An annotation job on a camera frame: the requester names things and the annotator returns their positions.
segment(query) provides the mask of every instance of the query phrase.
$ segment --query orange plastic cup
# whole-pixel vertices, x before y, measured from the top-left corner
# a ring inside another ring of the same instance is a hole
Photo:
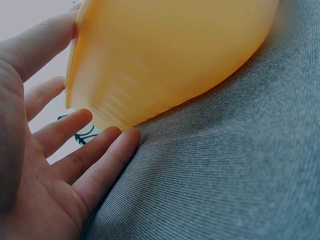
[[[135,126],[234,73],[259,48],[279,0],[85,0],[66,107],[100,129]]]

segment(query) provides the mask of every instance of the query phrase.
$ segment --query gray fabric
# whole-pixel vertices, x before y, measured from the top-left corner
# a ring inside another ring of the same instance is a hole
[[[320,239],[320,1],[238,72],[139,126],[82,238]]]

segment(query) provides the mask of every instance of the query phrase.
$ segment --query plastic container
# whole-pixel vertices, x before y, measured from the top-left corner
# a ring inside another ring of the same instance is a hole
[[[66,106],[135,126],[213,88],[265,40],[278,0],[85,0]]]

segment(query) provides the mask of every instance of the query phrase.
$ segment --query finger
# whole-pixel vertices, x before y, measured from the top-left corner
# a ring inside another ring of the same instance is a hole
[[[52,168],[60,173],[65,182],[72,185],[105,154],[120,134],[119,128],[109,127],[79,150],[54,163]]]
[[[40,111],[65,89],[62,76],[39,84],[24,95],[26,118],[30,122]]]
[[[76,3],[75,5],[73,5],[73,6],[70,8],[69,12],[79,10],[79,9],[80,9],[80,7],[81,7],[81,5],[82,5],[82,2],[78,2],[78,3]]]
[[[131,159],[139,140],[140,133],[137,129],[131,128],[123,132],[102,158],[73,184],[73,189],[83,200],[89,213],[92,213]]]
[[[44,156],[48,158],[91,120],[91,112],[82,109],[45,126],[34,133],[34,137],[42,146]]]
[[[0,42],[0,60],[14,67],[23,82],[27,81],[76,37],[76,17],[77,11],[68,12]]]

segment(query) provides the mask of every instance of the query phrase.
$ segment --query palm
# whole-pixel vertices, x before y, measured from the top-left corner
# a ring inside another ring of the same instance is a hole
[[[49,165],[47,158],[91,121],[91,113],[80,110],[34,134],[30,132],[28,122],[63,91],[64,79],[56,77],[26,94],[23,82],[61,51],[61,45],[69,43],[75,16],[50,20],[48,24],[53,26],[40,26],[39,35],[31,39],[29,35],[37,31],[0,44],[0,239],[78,238],[139,143],[138,130],[121,133],[110,127]],[[43,43],[39,37],[50,35],[58,39]],[[49,52],[30,53],[41,44]]]

